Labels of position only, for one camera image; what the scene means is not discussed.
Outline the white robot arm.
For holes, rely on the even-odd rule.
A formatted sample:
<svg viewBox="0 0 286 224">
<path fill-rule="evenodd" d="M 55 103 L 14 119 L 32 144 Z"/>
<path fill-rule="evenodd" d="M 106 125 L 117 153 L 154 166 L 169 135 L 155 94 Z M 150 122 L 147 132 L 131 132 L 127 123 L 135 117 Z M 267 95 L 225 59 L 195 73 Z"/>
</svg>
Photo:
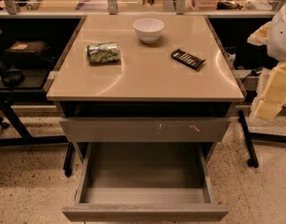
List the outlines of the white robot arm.
<svg viewBox="0 0 286 224">
<path fill-rule="evenodd" d="M 266 45 L 268 56 L 278 61 L 267 81 L 258 84 L 251 109 L 255 118 L 272 120 L 286 105 L 286 3 L 272 21 L 251 34 L 247 42 L 254 46 Z"/>
</svg>

